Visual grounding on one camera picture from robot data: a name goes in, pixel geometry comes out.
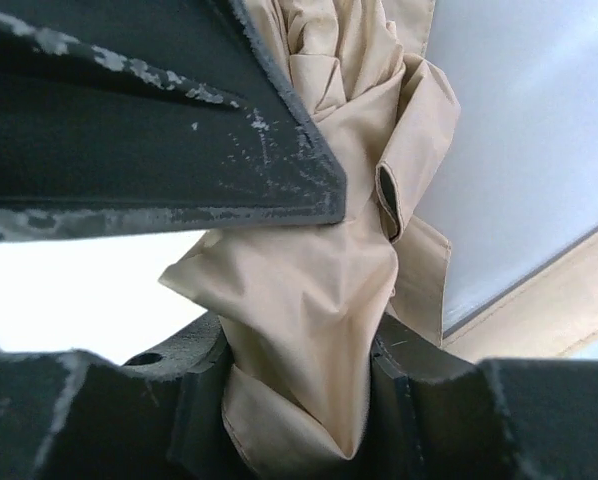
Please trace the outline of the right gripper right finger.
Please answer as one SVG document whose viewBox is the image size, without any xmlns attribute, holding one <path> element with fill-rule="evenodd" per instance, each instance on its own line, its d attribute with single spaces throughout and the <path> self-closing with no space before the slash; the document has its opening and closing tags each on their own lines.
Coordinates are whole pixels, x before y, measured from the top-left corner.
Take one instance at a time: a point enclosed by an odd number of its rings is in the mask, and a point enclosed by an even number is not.
<svg viewBox="0 0 598 480">
<path fill-rule="evenodd" d="M 469 363 L 385 315 L 371 366 L 378 479 L 598 479 L 598 361 Z"/>
</svg>

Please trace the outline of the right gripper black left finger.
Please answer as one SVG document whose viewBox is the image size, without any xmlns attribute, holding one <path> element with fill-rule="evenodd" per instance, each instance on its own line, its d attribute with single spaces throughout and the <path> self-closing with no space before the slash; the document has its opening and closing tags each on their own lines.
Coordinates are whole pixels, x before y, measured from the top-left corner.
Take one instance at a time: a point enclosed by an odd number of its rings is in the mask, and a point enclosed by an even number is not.
<svg viewBox="0 0 598 480">
<path fill-rule="evenodd" d="M 123 365 L 0 352 L 0 479 L 232 478 L 231 360 L 212 314 Z"/>
</svg>

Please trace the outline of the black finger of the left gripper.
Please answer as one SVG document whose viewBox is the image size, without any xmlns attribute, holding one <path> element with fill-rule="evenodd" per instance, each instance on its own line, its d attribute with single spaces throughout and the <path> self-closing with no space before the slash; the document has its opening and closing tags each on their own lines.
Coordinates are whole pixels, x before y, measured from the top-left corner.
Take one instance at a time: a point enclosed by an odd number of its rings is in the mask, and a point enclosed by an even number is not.
<svg viewBox="0 0 598 480">
<path fill-rule="evenodd" d="M 328 225 L 345 198 L 243 2 L 0 0 L 0 240 Z"/>
</svg>

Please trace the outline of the beige folding umbrella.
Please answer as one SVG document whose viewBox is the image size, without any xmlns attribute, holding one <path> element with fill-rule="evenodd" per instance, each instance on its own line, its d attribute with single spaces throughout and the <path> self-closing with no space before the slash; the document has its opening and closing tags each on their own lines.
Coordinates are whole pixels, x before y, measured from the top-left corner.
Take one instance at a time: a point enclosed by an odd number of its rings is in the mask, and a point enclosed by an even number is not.
<svg viewBox="0 0 598 480">
<path fill-rule="evenodd" d="M 450 256 L 414 209 L 459 102 L 425 59 L 431 1 L 250 1 L 347 175 L 333 226 L 206 233 L 161 283 L 216 313 L 234 355 L 223 425 L 262 479 L 336 473 L 359 451 L 385 313 L 438 342 Z"/>
</svg>

